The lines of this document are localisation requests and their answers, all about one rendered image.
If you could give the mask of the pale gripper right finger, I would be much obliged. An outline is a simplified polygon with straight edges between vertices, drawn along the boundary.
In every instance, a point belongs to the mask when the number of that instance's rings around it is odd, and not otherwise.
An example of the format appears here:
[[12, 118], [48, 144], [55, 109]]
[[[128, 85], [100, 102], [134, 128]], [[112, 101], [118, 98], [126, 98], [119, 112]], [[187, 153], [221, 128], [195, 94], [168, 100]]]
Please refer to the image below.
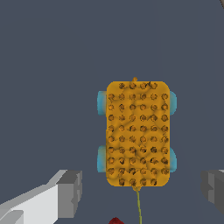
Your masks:
[[202, 171], [200, 177], [203, 196], [224, 214], [224, 170]]

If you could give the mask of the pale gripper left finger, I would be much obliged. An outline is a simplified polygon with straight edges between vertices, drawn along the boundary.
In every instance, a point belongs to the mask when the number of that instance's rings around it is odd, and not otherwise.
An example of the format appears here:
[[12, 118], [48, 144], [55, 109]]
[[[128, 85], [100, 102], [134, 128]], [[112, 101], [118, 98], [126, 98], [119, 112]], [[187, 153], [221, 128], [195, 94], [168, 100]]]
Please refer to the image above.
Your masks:
[[0, 205], [0, 224], [54, 224], [73, 218], [82, 195], [82, 171], [59, 170], [45, 185]]

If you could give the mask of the dark red object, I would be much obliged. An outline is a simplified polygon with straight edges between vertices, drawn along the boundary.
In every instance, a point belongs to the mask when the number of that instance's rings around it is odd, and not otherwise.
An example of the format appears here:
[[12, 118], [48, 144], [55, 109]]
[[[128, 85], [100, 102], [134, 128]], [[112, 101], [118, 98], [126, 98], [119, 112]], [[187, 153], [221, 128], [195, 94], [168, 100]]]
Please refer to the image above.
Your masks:
[[108, 224], [124, 224], [121, 220], [117, 217], [113, 218]]

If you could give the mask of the orange studded toy wagon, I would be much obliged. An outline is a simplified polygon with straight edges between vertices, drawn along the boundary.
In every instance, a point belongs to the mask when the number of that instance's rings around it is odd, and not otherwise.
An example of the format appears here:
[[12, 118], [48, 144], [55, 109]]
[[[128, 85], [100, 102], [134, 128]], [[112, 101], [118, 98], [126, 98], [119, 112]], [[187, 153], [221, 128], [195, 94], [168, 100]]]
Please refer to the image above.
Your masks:
[[164, 186], [177, 169], [170, 147], [170, 116], [177, 97], [162, 81], [113, 81], [97, 95], [107, 121], [106, 143], [98, 148], [97, 171], [112, 186]]

